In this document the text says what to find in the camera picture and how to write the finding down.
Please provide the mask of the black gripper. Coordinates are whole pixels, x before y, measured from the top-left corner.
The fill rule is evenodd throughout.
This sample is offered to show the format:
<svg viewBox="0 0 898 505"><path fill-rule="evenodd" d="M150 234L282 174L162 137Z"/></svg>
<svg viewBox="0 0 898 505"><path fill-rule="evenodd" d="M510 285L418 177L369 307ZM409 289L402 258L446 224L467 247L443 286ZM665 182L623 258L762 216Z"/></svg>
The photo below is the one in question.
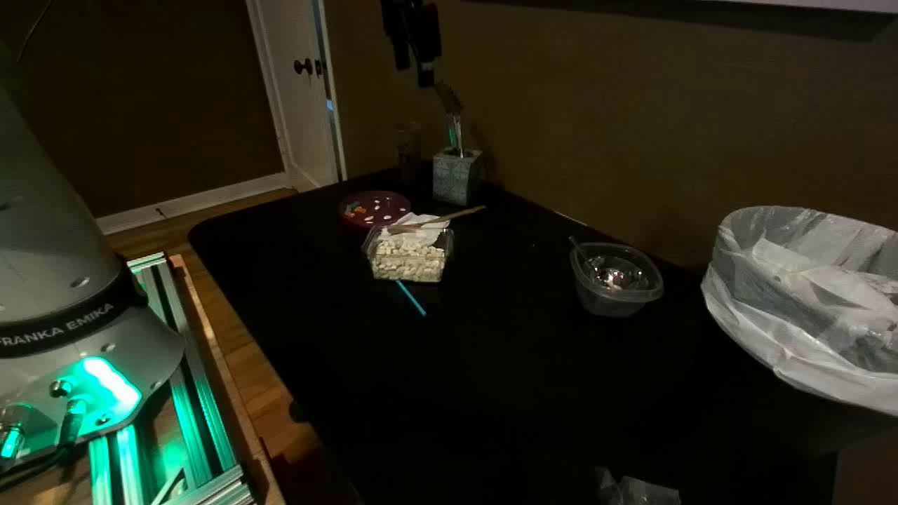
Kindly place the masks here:
<svg viewBox="0 0 898 505"><path fill-rule="evenodd" d="M421 91L436 85L440 17L432 0L380 0L381 25L398 71L414 71Z"/></svg>

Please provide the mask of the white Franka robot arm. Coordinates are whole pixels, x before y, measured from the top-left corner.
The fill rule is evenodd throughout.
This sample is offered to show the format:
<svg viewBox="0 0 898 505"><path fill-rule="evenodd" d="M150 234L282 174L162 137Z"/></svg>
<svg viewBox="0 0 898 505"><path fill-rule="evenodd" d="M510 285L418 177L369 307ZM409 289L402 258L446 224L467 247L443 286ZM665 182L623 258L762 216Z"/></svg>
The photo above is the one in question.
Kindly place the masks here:
<svg viewBox="0 0 898 505"><path fill-rule="evenodd" d="M282 165L240 0L4 0L4 468L119 433L185 342L99 220L212 162Z"/></svg>

